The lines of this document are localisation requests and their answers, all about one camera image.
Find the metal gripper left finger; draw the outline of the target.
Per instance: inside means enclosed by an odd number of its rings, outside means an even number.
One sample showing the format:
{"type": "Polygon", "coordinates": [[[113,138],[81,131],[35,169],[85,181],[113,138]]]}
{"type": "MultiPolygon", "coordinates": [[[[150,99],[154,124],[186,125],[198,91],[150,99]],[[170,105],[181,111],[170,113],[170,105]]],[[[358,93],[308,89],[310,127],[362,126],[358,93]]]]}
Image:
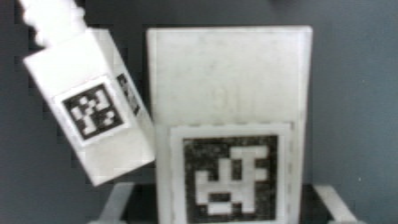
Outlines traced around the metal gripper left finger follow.
{"type": "Polygon", "coordinates": [[[122,220],[122,213],[125,210],[133,187],[134,184],[131,182],[115,184],[102,206],[97,224],[127,224],[122,220]]]}

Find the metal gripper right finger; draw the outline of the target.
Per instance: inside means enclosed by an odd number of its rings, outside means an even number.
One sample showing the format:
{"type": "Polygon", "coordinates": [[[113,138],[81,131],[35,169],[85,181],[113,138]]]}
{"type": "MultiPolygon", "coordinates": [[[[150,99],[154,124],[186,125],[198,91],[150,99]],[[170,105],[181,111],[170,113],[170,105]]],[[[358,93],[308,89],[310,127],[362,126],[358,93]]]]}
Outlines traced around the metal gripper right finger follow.
{"type": "Polygon", "coordinates": [[[356,219],[348,209],[333,187],[330,185],[314,185],[314,191],[332,216],[332,220],[326,224],[362,224],[362,221],[356,219]]]}

